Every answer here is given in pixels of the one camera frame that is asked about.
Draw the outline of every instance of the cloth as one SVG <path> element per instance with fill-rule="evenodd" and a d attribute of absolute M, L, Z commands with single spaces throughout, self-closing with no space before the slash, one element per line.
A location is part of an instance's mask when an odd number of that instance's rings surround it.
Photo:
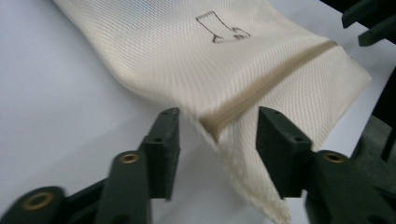
<path fill-rule="evenodd" d="M 255 149 L 258 106 L 291 119 L 318 150 L 371 78 L 343 49 L 266 0 L 54 0 L 126 88 L 178 106 L 240 195 L 290 223 Z"/>

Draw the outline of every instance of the white tabletop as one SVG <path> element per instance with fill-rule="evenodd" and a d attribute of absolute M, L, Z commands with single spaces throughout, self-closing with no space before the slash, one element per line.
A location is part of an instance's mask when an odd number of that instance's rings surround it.
<path fill-rule="evenodd" d="M 350 155 L 395 66 L 396 46 L 384 40 L 360 48 L 366 29 L 343 30 L 341 14 L 318 0 L 271 2 L 371 74 L 322 147 Z M 105 178 L 112 158 L 135 150 L 164 109 L 124 89 L 50 0 L 0 0 L 0 214 L 32 189 L 62 186 L 70 195 Z M 186 120 L 180 129 L 173 201 L 152 200 L 153 223 L 271 223 L 233 191 Z M 293 223 L 308 223 L 304 200 L 288 202 Z"/>

